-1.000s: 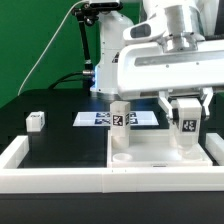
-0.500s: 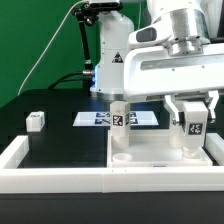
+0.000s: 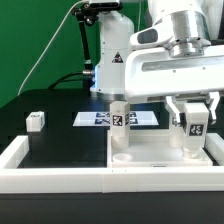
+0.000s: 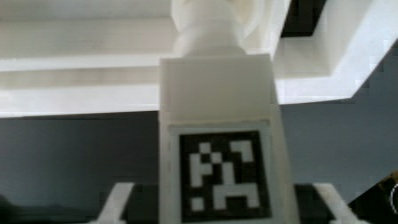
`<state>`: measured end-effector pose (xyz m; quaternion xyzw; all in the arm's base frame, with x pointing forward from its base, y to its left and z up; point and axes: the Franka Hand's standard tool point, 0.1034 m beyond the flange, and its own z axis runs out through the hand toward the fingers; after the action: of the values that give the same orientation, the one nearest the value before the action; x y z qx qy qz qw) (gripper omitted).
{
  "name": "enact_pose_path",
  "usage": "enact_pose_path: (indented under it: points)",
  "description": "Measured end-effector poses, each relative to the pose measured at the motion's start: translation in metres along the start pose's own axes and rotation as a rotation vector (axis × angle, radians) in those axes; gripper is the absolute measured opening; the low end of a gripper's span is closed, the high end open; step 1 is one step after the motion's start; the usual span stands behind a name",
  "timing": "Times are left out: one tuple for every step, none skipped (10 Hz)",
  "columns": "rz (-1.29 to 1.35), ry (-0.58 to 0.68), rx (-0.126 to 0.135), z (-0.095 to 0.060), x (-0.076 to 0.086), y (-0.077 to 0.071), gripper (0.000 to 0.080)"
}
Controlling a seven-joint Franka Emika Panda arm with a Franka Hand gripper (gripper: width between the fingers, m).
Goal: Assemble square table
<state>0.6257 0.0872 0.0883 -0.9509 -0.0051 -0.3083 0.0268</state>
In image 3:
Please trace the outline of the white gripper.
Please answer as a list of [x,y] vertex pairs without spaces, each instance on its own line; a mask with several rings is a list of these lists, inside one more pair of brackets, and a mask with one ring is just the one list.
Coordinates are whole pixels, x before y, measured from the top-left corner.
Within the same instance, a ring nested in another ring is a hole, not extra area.
[[177,108],[176,98],[206,96],[208,121],[214,125],[220,94],[224,94],[224,45],[205,47],[201,55],[186,52],[180,57],[171,57],[168,50],[159,47],[168,42],[169,36],[147,43],[144,35],[141,31],[129,40],[130,54],[125,67],[126,100],[139,104],[165,99],[172,124],[181,127],[185,115]]

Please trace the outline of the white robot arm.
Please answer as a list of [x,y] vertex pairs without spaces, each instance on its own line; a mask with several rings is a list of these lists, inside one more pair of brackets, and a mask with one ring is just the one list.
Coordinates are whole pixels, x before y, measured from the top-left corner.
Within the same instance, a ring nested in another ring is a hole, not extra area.
[[100,13],[101,59],[95,91],[132,104],[163,101],[180,125],[178,100],[205,99],[211,122],[224,94],[224,46],[218,37],[224,0],[147,0],[152,25],[135,32],[118,10],[129,0],[89,0]]

